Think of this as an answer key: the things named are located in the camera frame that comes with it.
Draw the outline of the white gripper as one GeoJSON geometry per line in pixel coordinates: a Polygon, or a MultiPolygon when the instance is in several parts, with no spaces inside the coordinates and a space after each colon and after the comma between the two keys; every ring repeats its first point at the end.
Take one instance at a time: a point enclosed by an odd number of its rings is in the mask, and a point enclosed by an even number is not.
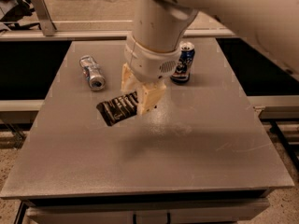
{"type": "Polygon", "coordinates": [[[166,86],[163,80],[158,80],[174,74],[180,54],[180,49],[167,53],[151,51],[142,47],[132,34],[127,36],[124,49],[127,63],[122,66],[121,91],[136,90],[138,115],[150,112],[163,98],[166,86]],[[137,79],[145,83],[137,86],[137,79]]]}

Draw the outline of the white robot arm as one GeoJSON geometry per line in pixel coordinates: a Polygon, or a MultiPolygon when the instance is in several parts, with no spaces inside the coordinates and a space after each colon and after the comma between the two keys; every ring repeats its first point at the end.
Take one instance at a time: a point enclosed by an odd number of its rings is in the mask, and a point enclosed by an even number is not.
{"type": "Polygon", "coordinates": [[[164,80],[175,72],[180,56],[179,43],[200,12],[292,77],[299,76],[299,0],[138,0],[121,89],[137,92],[139,115],[164,96],[164,80]]]}

